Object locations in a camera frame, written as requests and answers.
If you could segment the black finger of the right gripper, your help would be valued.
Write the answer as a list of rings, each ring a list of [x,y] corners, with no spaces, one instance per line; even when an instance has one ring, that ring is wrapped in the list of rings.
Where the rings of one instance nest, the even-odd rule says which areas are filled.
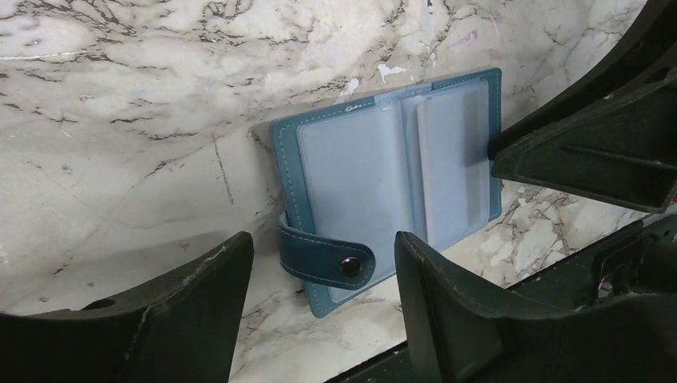
[[[620,89],[658,60],[676,43],[676,2],[648,1],[625,35],[576,83],[546,105],[519,120],[489,143],[496,158],[529,133],[563,120]]]
[[[493,176],[637,211],[676,196],[676,71],[615,93],[501,149]]]

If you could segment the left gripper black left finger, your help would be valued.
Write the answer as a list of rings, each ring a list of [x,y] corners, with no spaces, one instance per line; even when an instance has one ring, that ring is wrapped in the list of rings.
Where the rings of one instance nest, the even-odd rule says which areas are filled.
[[[226,382],[255,250],[241,231],[80,310],[1,316],[4,382]]]

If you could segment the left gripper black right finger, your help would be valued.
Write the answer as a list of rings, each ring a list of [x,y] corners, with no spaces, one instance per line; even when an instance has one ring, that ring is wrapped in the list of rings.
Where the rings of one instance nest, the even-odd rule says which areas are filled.
[[[676,297],[640,294],[569,309],[460,267],[416,235],[394,244],[419,382],[673,382]]]

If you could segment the blue leather card holder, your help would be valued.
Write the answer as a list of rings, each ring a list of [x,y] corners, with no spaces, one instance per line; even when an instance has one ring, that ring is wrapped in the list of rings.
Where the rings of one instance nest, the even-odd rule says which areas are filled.
[[[393,276],[395,235],[443,251],[501,215],[488,146],[498,68],[391,89],[275,121],[282,268],[324,318]]]

